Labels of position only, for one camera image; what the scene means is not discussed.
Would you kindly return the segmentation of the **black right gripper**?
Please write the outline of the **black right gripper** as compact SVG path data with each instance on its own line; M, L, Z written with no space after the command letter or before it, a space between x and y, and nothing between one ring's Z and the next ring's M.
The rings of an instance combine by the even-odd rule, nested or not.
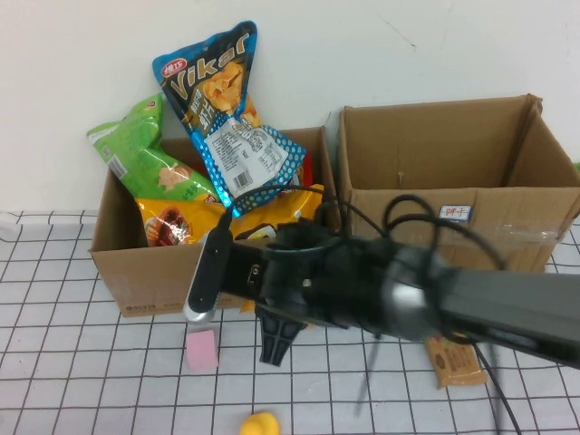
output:
M386 239L342 236L301 219L262 247L233 243L223 293L257 303L260 362L280 366L307 323L386 327Z

